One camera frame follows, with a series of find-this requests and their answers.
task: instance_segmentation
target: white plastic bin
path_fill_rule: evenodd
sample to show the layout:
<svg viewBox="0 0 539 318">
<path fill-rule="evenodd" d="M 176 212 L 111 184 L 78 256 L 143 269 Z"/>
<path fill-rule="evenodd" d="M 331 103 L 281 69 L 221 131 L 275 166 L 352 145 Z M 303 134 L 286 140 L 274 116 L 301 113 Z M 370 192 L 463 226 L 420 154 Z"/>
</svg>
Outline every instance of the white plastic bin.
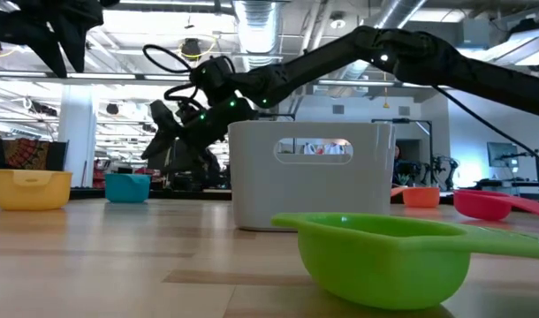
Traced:
<svg viewBox="0 0 539 318">
<path fill-rule="evenodd" d="M 245 121 L 229 129 L 238 227 L 279 231 L 271 217 L 282 212 L 389 212 L 393 125 Z M 348 140 L 353 155 L 276 154 L 278 142 L 291 138 Z"/>
</svg>

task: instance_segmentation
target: ceiling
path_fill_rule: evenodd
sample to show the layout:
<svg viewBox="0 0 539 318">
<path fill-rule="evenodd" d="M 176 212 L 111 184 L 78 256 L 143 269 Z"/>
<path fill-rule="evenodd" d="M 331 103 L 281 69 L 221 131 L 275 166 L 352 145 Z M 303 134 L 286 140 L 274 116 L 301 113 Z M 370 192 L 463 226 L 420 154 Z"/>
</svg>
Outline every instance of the ceiling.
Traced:
<svg viewBox="0 0 539 318">
<path fill-rule="evenodd" d="M 279 1 L 281 17 L 278 25 L 277 52 L 272 56 L 274 61 L 287 62 L 297 57 L 302 48 L 304 31 L 307 30 L 308 14 L 317 0 Z M 323 29 L 323 36 L 318 42 L 322 46 L 336 38 L 347 34 L 360 23 L 373 20 L 380 11 L 381 0 L 330 0 L 331 11 L 343 12 L 345 26 L 332 28 L 328 23 Z M 237 33 L 237 21 L 229 14 L 212 14 L 198 12 L 196 7 L 190 9 L 189 1 L 150 1 L 123 0 L 118 7 L 104 11 L 104 25 L 92 29 L 88 34 L 89 49 L 86 54 L 86 72 L 88 73 L 143 73 L 163 74 L 164 71 L 151 64 L 141 52 L 143 45 L 154 43 L 165 48 L 177 51 L 185 38 L 197 38 L 202 51 L 206 55 L 218 56 L 221 54 L 231 57 L 239 71 L 245 70 L 245 53 Z M 459 22 L 466 16 L 470 19 L 480 17 L 504 17 L 515 12 L 526 11 L 539 7 L 539 0 L 519 1 L 453 1 L 428 0 L 418 10 L 406 28 L 413 31 L 427 31 L 441 36 L 447 41 L 456 34 Z M 11 53 L 8 57 L 0 57 L 0 71 L 30 71 L 49 72 L 47 66 L 26 47 L 17 47 L 12 44 L 3 44 L 3 55 Z M 162 64 L 173 68 L 181 67 L 166 55 L 154 55 Z M 368 68 L 366 76 L 370 80 L 393 80 L 376 69 Z M 53 118 L 35 114 L 27 108 L 25 98 L 44 103 L 59 111 L 61 86 L 65 80 L 9 80 L 0 78 L 0 118 L 32 119 Z M 163 96 L 169 88 L 169 83 L 161 85 L 134 85 L 135 83 L 114 81 L 99 82 L 85 80 L 92 84 L 101 98 L 99 120 L 107 121 L 151 121 L 146 105 Z M 371 87 L 368 98 L 375 98 L 384 94 L 382 87 Z M 424 90 L 412 88 L 390 88 L 390 95 L 424 96 Z M 200 102 L 206 102 L 204 96 L 199 95 Z M 106 106 L 110 102 L 126 105 L 124 110 L 116 116 L 107 114 Z M 0 135 L 10 136 L 7 128 L 20 128 L 27 133 L 37 133 L 43 138 L 56 138 L 57 124 L 15 123 L 0 124 Z M 97 140 L 120 140 L 122 136 L 141 136 L 141 140 L 149 140 L 151 135 L 144 132 L 141 125 L 99 125 Z M 106 150 L 104 141 L 97 141 L 97 147 Z M 145 144 L 134 147 L 126 142 L 118 141 L 115 151 L 143 148 Z"/>
</svg>

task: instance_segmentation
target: wooden table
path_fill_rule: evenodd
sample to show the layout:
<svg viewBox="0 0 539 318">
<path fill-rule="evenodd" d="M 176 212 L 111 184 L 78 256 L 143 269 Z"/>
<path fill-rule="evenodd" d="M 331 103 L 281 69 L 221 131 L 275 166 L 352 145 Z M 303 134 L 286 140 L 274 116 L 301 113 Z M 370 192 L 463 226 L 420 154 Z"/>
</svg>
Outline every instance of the wooden table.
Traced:
<svg viewBox="0 0 539 318">
<path fill-rule="evenodd" d="M 539 217 L 484 223 L 439 210 L 394 215 L 539 233 Z M 393 313 L 315 286 L 294 233 L 237 231 L 230 202 L 72 201 L 65 210 L 0 211 L 0 318 L 539 317 L 539 261 L 474 255 L 442 306 Z"/>
</svg>

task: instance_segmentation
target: yellow bowl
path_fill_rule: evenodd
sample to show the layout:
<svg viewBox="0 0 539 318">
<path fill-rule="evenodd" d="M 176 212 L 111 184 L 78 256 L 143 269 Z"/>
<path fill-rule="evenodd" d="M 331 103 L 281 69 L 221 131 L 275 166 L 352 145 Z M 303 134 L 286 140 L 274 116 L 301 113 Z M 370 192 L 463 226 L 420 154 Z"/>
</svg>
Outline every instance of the yellow bowl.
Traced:
<svg viewBox="0 0 539 318">
<path fill-rule="evenodd" d="M 0 208 L 41 211 L 69 201 L 71 172 L 0 170 Z"/>
</svg>

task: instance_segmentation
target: orange bowl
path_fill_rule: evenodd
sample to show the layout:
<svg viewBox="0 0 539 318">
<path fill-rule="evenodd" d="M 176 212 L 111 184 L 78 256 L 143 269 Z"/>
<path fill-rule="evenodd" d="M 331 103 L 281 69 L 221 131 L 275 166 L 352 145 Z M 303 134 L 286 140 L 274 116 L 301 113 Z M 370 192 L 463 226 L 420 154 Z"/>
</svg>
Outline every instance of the orange bowl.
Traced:
<svg viewBox="0 0 539 318">
<path fill-rule="evenodd" d="M 440 202 L 437 187 L 407 188 L 403 192 L 403 203 L 408 208 L 436 208 Z"/>
</svg>

